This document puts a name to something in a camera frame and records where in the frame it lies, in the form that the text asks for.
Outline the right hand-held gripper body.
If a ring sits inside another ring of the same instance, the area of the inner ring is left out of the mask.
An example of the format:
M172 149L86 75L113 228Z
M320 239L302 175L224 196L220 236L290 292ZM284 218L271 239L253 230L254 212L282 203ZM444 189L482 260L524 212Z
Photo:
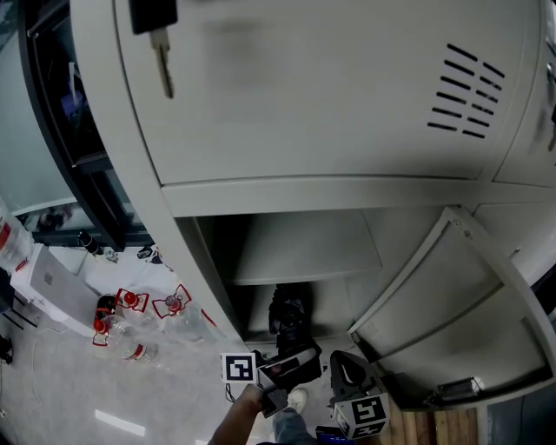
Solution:
M332 383L332 354L330 356L331 388L329 403L333 418L348 439L361 439L378 435L390 419L387 393L380 392L371 364L368 364L366 387L342 387Z

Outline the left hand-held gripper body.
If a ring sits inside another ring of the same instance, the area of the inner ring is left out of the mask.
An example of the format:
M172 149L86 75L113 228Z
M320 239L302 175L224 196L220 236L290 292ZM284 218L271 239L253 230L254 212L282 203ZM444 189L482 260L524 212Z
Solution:
M278 385L271 366L258 352L222 353L221 375L225 384L248 383L261 392L262 413L269 418L288 406L288 392Z

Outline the black umbrella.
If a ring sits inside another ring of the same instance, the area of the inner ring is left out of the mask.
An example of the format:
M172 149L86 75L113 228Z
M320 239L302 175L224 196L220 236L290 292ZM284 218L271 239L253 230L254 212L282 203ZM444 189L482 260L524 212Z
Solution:
M314 346L311 334L313 290L308 282L277 284L268 309L268 329L278 355Z

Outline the grey metal locker cabinet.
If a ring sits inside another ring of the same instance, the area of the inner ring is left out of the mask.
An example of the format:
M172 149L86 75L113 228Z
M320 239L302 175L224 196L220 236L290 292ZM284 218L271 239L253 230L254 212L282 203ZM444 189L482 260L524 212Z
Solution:
M556 263L556 0L177 0L173 99L128 0L69 1L116 175L229 340L308 282L314 336L358 346L447 206L531 291Z

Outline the person's left forearm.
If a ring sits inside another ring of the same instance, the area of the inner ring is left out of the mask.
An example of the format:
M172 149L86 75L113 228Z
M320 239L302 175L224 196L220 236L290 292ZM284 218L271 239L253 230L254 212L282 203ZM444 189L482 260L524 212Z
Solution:
M231 405L208 445L247 445L255 419L262 411L262 391L249 384Z

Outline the open grey locker door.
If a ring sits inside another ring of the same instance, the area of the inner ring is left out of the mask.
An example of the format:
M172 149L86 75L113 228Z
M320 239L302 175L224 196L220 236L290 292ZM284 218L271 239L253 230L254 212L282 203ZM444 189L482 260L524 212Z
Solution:
M556 332L525 278L447 206L349 330L403 410L476 408L556 382Z

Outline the blue box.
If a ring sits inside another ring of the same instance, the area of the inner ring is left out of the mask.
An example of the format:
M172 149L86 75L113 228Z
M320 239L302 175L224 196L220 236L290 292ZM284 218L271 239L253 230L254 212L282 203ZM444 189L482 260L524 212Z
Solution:
M355 445L337 427L317 426L315 435L318 445Z

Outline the person's jeans leg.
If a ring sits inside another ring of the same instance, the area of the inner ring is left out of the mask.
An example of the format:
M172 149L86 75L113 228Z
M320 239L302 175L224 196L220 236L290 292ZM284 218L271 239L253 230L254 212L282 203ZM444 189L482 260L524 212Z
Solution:
M301 415L293 408L285 408L272 419L275 443L281 445L318 445L309 434Z

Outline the wooden slatted bench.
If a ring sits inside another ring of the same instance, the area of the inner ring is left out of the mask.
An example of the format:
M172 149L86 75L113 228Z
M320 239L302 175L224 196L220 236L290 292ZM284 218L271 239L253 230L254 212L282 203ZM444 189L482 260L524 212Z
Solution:
M401 411L391 396L389 424L379 445L479 445L475 408L435 412Z

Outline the red-capped labelled water bottle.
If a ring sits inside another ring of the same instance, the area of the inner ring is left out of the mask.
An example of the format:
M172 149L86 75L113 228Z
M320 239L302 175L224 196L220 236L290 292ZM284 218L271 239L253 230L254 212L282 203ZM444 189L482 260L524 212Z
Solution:
M158 347L120 315L105 313L94 320L93 330L92 344L125 362L153 364L158 357Z

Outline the black flask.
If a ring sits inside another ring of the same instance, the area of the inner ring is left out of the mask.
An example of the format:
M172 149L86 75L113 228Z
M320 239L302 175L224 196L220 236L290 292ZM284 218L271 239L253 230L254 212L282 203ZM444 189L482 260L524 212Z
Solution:
M103 254L103 248L87 230L80 230L77 235L77 240L91 255L97 256Z

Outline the white water dispenser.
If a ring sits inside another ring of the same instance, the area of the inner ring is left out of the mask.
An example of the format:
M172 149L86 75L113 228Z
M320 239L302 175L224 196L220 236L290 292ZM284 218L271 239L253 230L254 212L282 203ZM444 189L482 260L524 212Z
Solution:
M46 246L33 246L30 259L11 276L10 285L53 321L86 338L94 336L99 295L58 261Z

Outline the large clear water jug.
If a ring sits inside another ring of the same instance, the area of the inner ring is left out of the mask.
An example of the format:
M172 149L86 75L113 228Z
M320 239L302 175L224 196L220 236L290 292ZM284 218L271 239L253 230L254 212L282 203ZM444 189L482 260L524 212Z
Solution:
M33 238L0 197L0 268L9 275L22 269L32 256Z

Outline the black window frame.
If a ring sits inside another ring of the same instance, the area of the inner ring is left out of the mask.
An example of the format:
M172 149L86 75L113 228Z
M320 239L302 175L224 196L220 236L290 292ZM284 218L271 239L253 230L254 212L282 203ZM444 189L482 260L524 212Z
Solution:
M43 139L74 200L29 219L37 242L120 252L153 240L123 190L89 106L74 46L70 0L18 0L23 77Z

